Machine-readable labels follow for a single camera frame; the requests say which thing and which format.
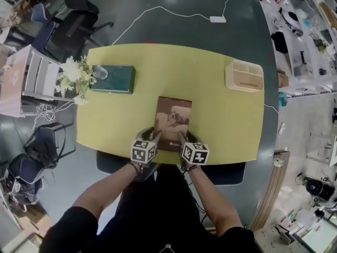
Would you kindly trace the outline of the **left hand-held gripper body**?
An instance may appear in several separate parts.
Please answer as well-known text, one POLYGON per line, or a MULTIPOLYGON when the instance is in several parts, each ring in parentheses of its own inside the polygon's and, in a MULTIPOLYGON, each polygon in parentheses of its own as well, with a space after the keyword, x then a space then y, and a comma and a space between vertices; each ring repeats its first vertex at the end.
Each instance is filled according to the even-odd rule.
POLYGON ((136 164, 139 169, 147 168, 156 156, 156 145, 154 143, 154 130, 151 140, 142 140, 140 131, 131 144, 131 162, 136 164))

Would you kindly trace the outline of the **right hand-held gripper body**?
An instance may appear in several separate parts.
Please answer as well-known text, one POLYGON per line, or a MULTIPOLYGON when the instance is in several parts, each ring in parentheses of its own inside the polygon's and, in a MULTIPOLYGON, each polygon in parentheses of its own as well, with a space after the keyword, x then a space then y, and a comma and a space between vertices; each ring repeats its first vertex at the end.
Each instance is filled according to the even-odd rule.
POLYGON ((210 150, 205 143, 186 142, 180 151, 182 170, 188 171, 194 166, 206 165, 209 155, 210 150))

